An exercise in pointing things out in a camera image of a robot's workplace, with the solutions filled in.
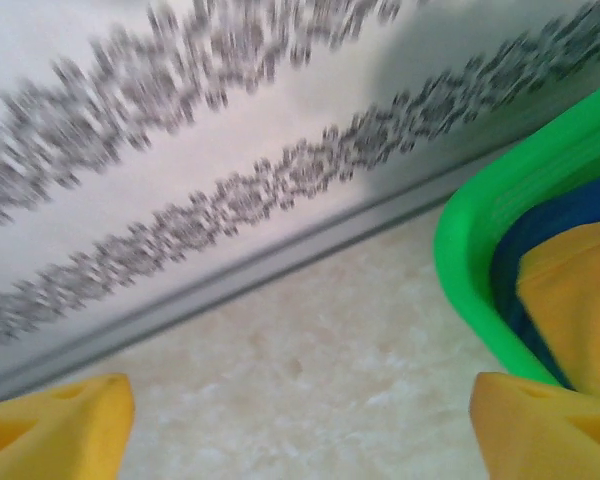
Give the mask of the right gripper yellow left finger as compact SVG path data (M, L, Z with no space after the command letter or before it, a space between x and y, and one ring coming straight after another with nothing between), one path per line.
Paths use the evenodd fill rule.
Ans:
M2 401L0 479L115 479L133 423L120 373Z

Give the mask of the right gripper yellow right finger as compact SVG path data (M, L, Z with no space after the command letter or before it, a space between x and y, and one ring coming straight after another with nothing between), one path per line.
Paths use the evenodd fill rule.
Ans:
M469 413L491 479L600 479L599 398L482 372Z

